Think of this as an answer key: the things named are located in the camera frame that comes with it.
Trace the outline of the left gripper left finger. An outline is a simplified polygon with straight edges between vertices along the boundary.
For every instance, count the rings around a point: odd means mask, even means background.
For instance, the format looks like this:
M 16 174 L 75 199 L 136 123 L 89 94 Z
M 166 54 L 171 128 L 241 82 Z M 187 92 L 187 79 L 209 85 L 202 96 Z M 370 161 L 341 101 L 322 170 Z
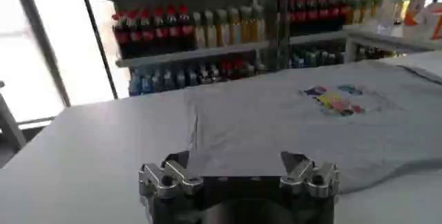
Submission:
M 144 201 L 163 208 L 201 208 L 203 177 L 187 167 L 190 152 L 169 154 L 160 165 L 145 163 L 138 171 Z

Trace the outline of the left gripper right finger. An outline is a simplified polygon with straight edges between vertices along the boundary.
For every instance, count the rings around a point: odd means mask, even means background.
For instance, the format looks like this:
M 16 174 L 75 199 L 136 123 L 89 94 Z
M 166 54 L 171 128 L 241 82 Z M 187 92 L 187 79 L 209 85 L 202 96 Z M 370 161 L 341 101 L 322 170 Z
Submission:
M 293 195 L 307 194 L 313 198 L 336 196 L 339 190 L 339 170 L 334 163 L 317 166 L 307 156 L 282 151 L 282 163 L 287 174 L 280 177 L 280 187 Z

